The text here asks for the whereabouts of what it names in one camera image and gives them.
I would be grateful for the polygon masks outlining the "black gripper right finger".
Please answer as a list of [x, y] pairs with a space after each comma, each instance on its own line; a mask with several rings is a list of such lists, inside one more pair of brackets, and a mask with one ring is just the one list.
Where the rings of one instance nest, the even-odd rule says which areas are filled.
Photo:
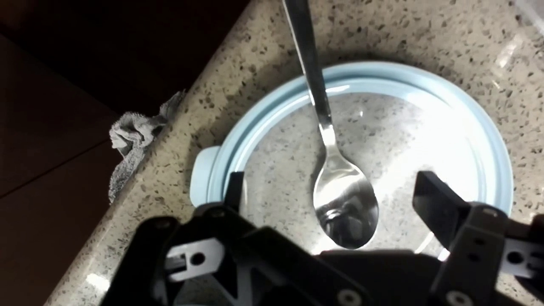
[[435, 172], [416, 174], [411, 206], [444, 249], [464, 247], [462, 227], [471, 206]]

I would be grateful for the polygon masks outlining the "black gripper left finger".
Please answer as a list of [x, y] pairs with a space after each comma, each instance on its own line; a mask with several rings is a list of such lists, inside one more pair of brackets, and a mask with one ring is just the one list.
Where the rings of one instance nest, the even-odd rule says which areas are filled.
[[243, 198], [243, 183], [245, 183], [245, 174], [243, 172], [233, 172], [229, 176], [226, 196], [224, 196], [224, 205], [231, 208], [233, 212], [238, 212], [241, 206], [241, 198]]

